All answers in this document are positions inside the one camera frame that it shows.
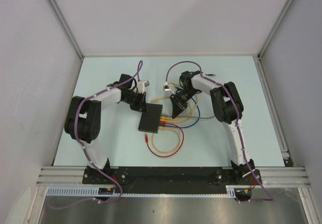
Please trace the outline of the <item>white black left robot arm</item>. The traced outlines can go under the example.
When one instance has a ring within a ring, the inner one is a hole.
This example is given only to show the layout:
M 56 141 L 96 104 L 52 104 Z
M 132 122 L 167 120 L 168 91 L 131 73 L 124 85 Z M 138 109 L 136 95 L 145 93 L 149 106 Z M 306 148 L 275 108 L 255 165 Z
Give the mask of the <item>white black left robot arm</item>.
M 107 183 L 111 171 L 106 168 L 108 158 L 96 140 L 101 129 L 101 113 L 113 104 L 124 102 L 130 109 L 147 113 L 146 91 L 149 81 L 136 80 L 122 74 L 119 81 L 107 85 L 89 97 L 74 96 L 71 99 L 64 124 L 65 133 L 76 140 L 88 159 L 89 167 L 95 169 L 93 177 L 99 183 Z

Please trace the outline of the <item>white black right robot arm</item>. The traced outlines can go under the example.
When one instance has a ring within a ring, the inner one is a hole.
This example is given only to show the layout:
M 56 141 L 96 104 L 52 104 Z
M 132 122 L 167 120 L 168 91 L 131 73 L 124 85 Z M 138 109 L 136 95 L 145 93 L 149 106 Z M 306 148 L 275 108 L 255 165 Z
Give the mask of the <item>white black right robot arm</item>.
M 188 101 L 197 93 L 206 93 L 211 98 L 215 118 L 226 131 L 232 153 L 232 179 L 237 184 L 244 184 L 255 171 L 255 164 L 250 157 L 242 131 L 244 106 L 233 82 L 216 83 L 203 77 L 200 71 L 185 71 L 179 77 L 182 90 L 173 92 L 172 118 L 178 117 L 188 106 Z

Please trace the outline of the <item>black network switch box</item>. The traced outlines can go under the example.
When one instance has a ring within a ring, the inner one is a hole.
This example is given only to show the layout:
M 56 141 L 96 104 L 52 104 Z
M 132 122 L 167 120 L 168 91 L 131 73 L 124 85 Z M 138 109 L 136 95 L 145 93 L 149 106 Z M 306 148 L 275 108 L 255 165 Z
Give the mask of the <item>black network switch box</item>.
M 147 113 L 141 114 L 138 131 L 146 133 L 158 133 L 159 121 L 163 111 L 163 105 L 147 103 Z

